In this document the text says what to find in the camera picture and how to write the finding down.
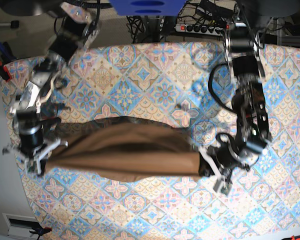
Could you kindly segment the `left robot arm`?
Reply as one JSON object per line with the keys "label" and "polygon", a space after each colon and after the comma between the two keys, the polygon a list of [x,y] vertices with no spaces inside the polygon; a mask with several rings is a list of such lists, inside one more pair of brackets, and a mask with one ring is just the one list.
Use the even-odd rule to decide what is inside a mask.
{"label": "left robot arm", "polygon": [[[200,146],[198,151],[199,174],[215,176],[213,190],[228,195],[233,171],[236,168],[250,171],[246,159],[265,155],[272,136],[261,83],[265,71],[259,56],[259,36],[253,33],[247,19],[238,15],[227,21],[223,39],[226,62],[211,70],[208,91],[219,106],[236,114],[236,135],[218,132],[215,139],[220,146]],[[213,90],[215,72],[223,66],[228,67],[231,80],[237,84],[231,107],[227,107]]]}

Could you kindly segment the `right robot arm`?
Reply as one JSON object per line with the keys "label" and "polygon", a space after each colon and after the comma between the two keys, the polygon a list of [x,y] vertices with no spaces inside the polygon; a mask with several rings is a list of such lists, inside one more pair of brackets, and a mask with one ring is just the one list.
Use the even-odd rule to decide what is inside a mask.
{"label": "right robot arm", "polygon": [[59,137],[46,138],[51,127],[61,122],[58,116],[43,117],[42,106],[56,89],[64,87],[62,73],[73,57],[86,50],[99,33],[101,2],[65,0],[60,5],[66,16],[47,50],[43,62],[34,66],[21,94],[9,108],[12,129],[19,144],[9,144],[3,154],[21,158],[26,174],[43,176],[52,151],[68,142]]}

